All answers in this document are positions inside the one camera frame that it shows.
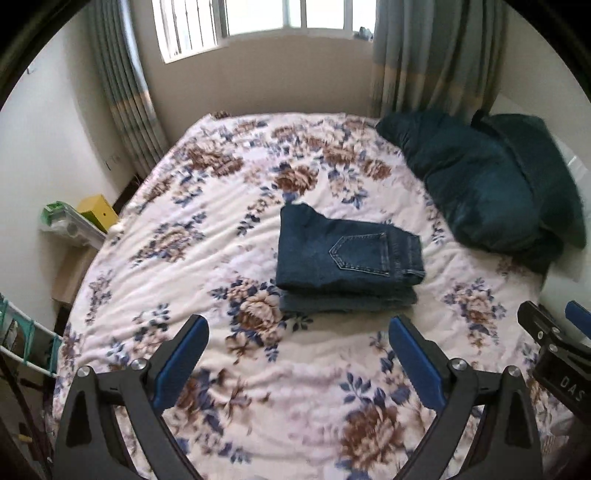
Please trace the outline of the dark blue denim jeans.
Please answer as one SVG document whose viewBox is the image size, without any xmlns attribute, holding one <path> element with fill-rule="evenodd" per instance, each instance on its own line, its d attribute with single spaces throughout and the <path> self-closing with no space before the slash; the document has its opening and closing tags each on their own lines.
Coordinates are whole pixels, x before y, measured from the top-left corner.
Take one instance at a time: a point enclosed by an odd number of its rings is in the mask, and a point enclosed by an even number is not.
<svg viewBox="0 0 591 480">
<path fill-rule="evenodd" d="M 283 290 L 390 296 L 425 275 L 415 234 L 390 224 L 327 218 L 307 204 L 280 211 L 276 285 Z"/>
</svg>

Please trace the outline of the dark teal pillow back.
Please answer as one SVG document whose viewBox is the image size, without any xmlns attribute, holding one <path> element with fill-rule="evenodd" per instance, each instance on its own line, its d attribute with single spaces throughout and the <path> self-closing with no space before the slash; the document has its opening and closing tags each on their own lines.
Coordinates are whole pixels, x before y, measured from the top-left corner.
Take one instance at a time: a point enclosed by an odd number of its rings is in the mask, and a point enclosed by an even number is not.
<svg viewBox="0 0 591 480">
<path fill-rule="evenodd" d="M 471 126 L 499 140 L 511 153 L 531 187 L 543 228 L 575 248 L 585 248 L 583 203 L 545 122 L 531 115 L 479 111 Z"/>
</svg>

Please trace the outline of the dark teal pillow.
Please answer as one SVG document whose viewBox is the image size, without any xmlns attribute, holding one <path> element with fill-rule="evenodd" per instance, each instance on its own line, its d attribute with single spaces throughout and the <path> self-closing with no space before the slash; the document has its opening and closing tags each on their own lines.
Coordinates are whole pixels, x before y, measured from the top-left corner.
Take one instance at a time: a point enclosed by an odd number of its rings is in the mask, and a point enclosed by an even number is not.
<svg viewBox="0 0 591 480">
<path fill-rule="evenodd" d="M 511 153 L 531 187 L 543 228 L 575 248 L 585 248 L 583 203 L 545 122 L 531 115 L 479 111 L 471 126 L 499 140 Z"/>
<path fill-rule="evenodd" d="M 401 149 L 459 243 L 508 255 L 538 274 L 562 253 L 500 141 L 438 110 L 390 113 L 376 129 Z"/>
</svg>

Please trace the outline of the teal shelf rack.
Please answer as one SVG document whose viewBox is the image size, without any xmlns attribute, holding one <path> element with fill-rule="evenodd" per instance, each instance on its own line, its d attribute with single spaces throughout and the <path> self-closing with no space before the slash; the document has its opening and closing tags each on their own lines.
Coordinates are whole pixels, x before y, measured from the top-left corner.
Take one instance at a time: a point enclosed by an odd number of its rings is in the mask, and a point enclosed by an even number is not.
<svg viewBox="0 0 591 480">
<path fill-rule="evenodd" d="M 62 337 L 1 296 L 1 352 L 29 369 L 55 378 Z"/>
</svg>

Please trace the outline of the dark teal pillow front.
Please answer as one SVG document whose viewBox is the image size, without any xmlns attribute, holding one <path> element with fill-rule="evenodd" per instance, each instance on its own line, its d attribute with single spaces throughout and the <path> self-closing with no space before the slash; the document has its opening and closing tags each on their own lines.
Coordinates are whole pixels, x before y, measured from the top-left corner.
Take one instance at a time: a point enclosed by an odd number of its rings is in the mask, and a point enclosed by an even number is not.
<svg viewBox="0 0 591 480">
<path fill-rule="evenodd" d="M 376 129 L 401 149 L 459 243 L 508 255 L 538 274 L 562 253 L 500 141 L 438 110 L 390 113 Z"/>
</svg>

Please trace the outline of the brown cardboard box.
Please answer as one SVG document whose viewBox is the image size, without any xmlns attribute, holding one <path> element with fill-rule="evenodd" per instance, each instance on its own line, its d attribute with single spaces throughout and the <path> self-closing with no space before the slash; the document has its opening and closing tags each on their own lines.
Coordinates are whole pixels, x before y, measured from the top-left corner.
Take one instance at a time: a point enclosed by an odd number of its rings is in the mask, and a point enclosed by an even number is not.
<svg viewBox="0 0 591 480">
<path fill-rule="evenodd" d="M 67 251 L 52 285 L 51 298 L 55 302 L 69 306 L 73 304 L 97 253 L 91 246 L 71 247 Z"/>
</svg>

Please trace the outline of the folded light blue jeans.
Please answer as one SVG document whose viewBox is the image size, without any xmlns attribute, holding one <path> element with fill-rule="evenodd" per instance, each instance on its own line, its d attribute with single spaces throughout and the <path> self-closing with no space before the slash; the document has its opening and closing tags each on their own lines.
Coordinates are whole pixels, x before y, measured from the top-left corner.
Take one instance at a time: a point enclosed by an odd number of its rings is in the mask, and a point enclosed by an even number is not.
<svg viewBox="0 0 591 480">
<path fill-rule="evenodd" d="M 280 293 L 280 310 L 298 314 L 379 312 L 408 308 L 416 304 L 417 301 L 418 296 L 412 287 L 396 287 L 386 295 L 283 290 Z"/>
</svg>

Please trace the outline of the yellow box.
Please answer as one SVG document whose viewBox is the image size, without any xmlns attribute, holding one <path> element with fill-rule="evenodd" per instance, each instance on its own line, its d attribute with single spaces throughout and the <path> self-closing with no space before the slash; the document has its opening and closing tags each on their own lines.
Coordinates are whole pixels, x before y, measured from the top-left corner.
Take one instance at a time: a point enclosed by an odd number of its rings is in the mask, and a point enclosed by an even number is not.
<svg viewBox="0 0 591 480">
<path fill-rule="evenodd" d="M 103 233 L 107 233 L 109 228 L 119 220 L 118 215 L 103 195 L 84 198 L 79 202 L 76 210 Z"/>
</svg>

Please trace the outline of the clear plastic storage bin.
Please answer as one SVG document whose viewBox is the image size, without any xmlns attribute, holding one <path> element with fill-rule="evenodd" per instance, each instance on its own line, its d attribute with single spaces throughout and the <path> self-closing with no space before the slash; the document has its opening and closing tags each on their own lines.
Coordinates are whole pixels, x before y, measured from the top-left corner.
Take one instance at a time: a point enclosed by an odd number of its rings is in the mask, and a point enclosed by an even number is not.
<svg viewBox="0 0 591 480">
<path fill-rule="evenodd" d="M 65 202 L 56 201 L 43 207 L 40 229 L 53 233 L 76 247 L 99 250 L 106 238 L 90 221 Z"/>
</svg>

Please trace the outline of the right grey blue curtain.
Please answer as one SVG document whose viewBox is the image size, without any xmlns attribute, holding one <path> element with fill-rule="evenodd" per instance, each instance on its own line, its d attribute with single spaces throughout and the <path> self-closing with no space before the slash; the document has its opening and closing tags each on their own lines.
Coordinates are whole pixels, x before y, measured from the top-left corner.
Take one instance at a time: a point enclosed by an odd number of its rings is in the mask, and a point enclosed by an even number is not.
<svg viewBox="0 0 591 480">
<path fill-rule="evenodd" d="M 368 115 L 492 107 L 507 43 L 504 1 L 379 1 Z"/>
</svg>

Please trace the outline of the left striped grey curtain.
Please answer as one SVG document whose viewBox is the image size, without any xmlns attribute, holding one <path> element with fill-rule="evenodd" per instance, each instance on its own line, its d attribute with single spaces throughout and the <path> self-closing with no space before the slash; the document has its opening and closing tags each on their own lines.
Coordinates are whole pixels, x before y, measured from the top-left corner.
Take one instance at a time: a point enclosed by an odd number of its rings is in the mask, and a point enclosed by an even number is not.
<svg viewBox="0 0 591 480">
<path fill-rule="evenodd" d="M 92 48 L 109 109 L 136 174 L 146 178 L 169 150 L 143 72 L 127 1 L 92 1 Z"/>
</svg>

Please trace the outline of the white framed window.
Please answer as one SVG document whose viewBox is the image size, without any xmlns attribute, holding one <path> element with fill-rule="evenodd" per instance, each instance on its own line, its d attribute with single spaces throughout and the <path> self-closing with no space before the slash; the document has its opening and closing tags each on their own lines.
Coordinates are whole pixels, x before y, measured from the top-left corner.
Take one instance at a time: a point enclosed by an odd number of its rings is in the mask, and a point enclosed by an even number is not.
<svg viewBox="0 0 591 480">
<path fill-rule="evenodd" d="M 368 0 L 161 0 L 152 3 L 166 63 L 233 39 L 303 34 L 373 39 L 377 3 Z"/>
</svg>

